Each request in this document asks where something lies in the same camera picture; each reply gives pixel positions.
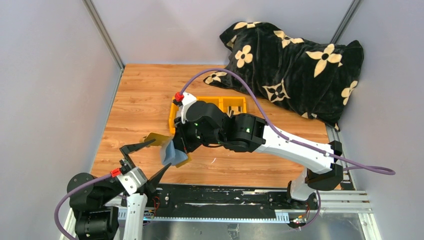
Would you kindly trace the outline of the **yellow leather card holder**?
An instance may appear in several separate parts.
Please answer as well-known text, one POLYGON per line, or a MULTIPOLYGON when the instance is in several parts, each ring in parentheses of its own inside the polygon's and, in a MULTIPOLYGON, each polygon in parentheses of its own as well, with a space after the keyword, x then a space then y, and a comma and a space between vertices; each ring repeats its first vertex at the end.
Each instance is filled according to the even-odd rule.
POLYGON ((192 161, 192 158, 184 151, 175 148, 172 136, 151 132, 141 139, 141 142, 154 140, 149 146, 160 147, 160 158, 162 165, 171 164, 176 168, 192 161))

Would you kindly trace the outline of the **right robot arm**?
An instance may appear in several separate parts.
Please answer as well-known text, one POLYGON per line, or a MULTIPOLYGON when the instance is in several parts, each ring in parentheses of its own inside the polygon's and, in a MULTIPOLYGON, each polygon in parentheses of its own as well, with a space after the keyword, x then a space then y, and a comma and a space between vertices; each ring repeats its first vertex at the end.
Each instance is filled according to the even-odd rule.
POLYGON ((183 105, 174 120, 173 147, 187 156, 200 146, 223 147, 236 153, 264 153, 290 160, 304 167, 289 182, 286 204, 298 209, 315 191, 332 191, 343 180, 343 167, 336 163, 342 153, 338 141, 321 144, 283 133, 265 119, 239 113, 228 115, 216 105, 195 100, 183 105))

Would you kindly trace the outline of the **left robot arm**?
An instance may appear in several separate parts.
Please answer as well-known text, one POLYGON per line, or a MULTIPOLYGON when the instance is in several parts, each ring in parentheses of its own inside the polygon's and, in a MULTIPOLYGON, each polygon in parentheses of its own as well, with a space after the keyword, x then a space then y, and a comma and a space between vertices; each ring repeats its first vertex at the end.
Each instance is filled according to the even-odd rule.
POLYGON ((146 206, 153 202, 153 213, 160 206, 160 197, 157 196, 157 187, 170 164, 166 164, 151 178, 147 178, 143 171, 135 165, 130 154, 145 147, 161 144, 156 138, 141 143, 127 144, 119 150, 122 154, 120 166, 108 174, 96 177, 90 173, 76 174, 66 188, 67 194, 56 206, 55 212, 66 199, 73 211, 76 220, 72 236, 54 217, 56 226, 68 239, 73 240, 113 240, 118 235, 119 207, 107 204, 116 197, 122 197, 122 202, 130 211, 124 229, 124 236, 130 240, 142 238, 142 223, 146 206))

